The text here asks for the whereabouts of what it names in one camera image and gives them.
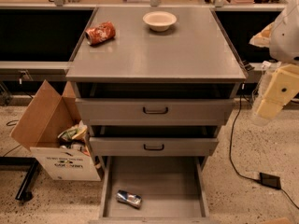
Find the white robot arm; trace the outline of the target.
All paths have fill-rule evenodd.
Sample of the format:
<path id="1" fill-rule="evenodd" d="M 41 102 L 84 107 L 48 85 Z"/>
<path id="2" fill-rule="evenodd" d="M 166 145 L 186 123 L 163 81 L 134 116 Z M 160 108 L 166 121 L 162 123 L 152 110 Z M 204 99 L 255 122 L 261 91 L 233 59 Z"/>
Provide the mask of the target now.
<path id="1" fill-rule="evenodd" d="M 281 65 L 262 76 L 252 107 L 252 120 L 261 125 L 299 93 L 299 0 L 290 0 L 273 22 L 269 52 Z"/>

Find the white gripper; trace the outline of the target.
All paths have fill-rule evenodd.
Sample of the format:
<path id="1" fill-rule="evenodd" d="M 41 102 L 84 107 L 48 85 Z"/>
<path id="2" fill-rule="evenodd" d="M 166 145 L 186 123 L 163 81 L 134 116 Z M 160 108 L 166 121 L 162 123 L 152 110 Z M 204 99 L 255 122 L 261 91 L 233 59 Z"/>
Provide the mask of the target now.
<path id="1" fill-rule="evenodd" d="M 264 99 L 256 102 L 255 114 L 262 119 L 273 119 L 299 92 L 299 66 L 287 64 L 271 77 Z"/>

